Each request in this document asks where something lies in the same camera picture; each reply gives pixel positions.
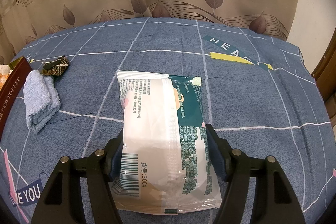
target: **plastic package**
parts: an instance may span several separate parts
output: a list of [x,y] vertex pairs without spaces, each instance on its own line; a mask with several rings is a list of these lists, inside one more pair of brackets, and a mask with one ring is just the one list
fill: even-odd
[[148,214],[219,208],[201,78],[137,71],[118,71],[117,77],[124,145],[112,186],[116,207]]

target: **blue bedsheet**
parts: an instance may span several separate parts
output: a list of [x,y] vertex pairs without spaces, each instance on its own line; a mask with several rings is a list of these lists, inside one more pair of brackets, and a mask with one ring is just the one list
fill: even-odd
[[[213,59],[225,47],[201,39],[206,35],[229,44],[259,65]],[[315,80],[305,69],[298,47],[247,29],[174,18],[109,21],[47,35],[22,49],[33,69],[42,61],[66,55],[71,61],[56,81],[61,109],[39,134],[26,126],[22,90],[14,102],[1,139],[0,195],[21,223],[30,221],[48,176],[59,158],[88,156],[116,137],[123,126],[116,71],[138,70],[202,77],[205,122],[247,155],[274,155],[298,197],[306,222],[315,223],[336,192],[336,145]],[[9,198],[10,177],[21,193],[21,212]],[[94,223],[82,180],[87,223]],[[226,184],[219,180],[222,194]],[[249,223],[255,180],[243,223]],[[120,211],[125,224],[212,223],[217,210],[177,216]]]

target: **barcode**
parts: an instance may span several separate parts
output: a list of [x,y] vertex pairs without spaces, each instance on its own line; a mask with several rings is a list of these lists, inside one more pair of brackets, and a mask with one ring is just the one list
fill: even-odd
[[112,190],[117,195],[139,196],[138,154],[122,153],[120,177]]

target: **blue towel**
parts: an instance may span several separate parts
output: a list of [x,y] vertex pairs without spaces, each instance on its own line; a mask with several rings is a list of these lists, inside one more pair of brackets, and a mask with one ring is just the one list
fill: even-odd
[[32,133],[38,133],[61,106],[54,79],[33,70],[27,76],[23,93],[27,127]]

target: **mesh hair clip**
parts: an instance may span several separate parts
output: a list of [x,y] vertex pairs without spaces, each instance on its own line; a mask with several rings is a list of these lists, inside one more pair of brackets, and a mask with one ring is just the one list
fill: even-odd
[[52,76],[60,76],[69,66],[69,60],[65,55],[62,57],[51,61],[51,62],[42,62],[43,69],[41,70],[41,74],[43,75],[52,75]]

